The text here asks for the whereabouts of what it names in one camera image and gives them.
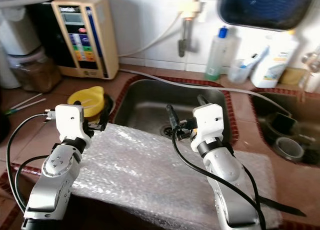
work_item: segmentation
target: brown countertop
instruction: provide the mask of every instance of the brown countertop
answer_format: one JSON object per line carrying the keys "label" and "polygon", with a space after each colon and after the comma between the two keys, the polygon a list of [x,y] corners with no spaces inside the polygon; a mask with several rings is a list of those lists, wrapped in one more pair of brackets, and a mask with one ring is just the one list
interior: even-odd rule
{"label": "brown countertop", "polygon": [[[204,80],[203,73],[167,70],[159,68],[141,67],[134,65],[122,65],[123,69],[145,72],[157,76]],[[66,103],[68,96],[75,91],[102,86],[106,93],[113,99],[120,94],[123,85],[134,74],[119,72],[113,80],[100,80],[92,78],[64,77],[62,82],[50,93],[44,94],[47,101],[23,109],[9,116],[12,124],[11,132],[24,119],[30,115],[43,112],[44,109],[52,109],[56,105]],[[252,90],[255,87],[248,80],[245,84],[235,85],[228,82],[222,75],[217,81],[226,88],[238,88]],[[297,90],[297,86],[281,85],[277,88]],[[6,110],[13,105],[34,96],[34,93],[21,89],[3,89],[1,91],[1,109]],[[276,181],[277,200],[292,207],[299,208],[307,214],[307,217],[294,216],[284,213],[283,219],[313,226],[320,226],[320,168],[302,164],[294,164],[276,155],[264,142],[256,121],[250,97],[243,93],[231,92],[233,111],[239,132],[239,139],[234,149],[244,152],[265,154],[270,158]],[[38,155],[48,154],[54,143],[59,143],[59,135],[55,122],[43,124],[43,119],[34,119],[21,129],[11,149],[11,159],[14,163],[21,164],[25,160]],[[0,174],[5,170],[6,144],[8,138],[0,144]],[[42,160],[30,163],[30,166],[40,168]]]}

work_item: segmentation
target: dish soap bottle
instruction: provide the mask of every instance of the dish soap bottle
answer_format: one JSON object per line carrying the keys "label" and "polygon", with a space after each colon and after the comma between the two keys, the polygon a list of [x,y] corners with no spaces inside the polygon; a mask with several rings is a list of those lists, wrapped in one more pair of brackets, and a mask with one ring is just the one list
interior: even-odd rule
{"label": "dish soap bottle", "polygon": [[294,30],[280,32],[268,40],[268,51],[250,77],[257,88],[274,88],[277,85],[299,45],[294,33]]}
{"label": "dish soap bottle", "polygon": [[207,80],[216,81],[220,76],[224,54],[227,49],[227,33],[228,28],[223,26],[220,28],[218,36],[213,38],[204,75]]}

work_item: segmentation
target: kitchen sink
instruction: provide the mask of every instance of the kitchen sink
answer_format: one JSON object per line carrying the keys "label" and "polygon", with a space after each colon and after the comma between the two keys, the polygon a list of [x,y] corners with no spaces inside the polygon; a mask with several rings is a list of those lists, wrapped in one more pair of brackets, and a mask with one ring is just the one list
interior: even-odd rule
{"label": "kitchen sink", "polygon": [[151,79],[137,80],[128,87],[113,123],[170,138],[172,128],[166,106],[172,105],[180,120],[191,119],[193,109],[199,106],[198,95],[222,106],[223,142],[230,142],[232,132],[225,95],[214,89],[186,88]]}
{"label": "kitchen sink", "polygon": [[[306,163],[319,163],[320,95],[307,94],[304,98],[304,101],[298,101],[297,96],[294,94],[280,94],[274,92],[259,93],[278,103],[280,106],[282,106],[292,114],[292,118],[297,121],[298,125],[297,132],[295,134],[292,133],[292,138],[297,142],[304,144],[309,154],[312,151],[312,156],[314,157],[314,159],[307,159],[308,162]],[[268,136],[268,132],[264,131],[264,125],[266,124],[268,116],[276,112],[284,115],[288,114],[278,107],[274,106],[272,103],[256,96],[252,97],[252,103],[256,112],[257,120],[260,123],[263,132],[263,137],[267,143],[272,144],[270,136]]]}

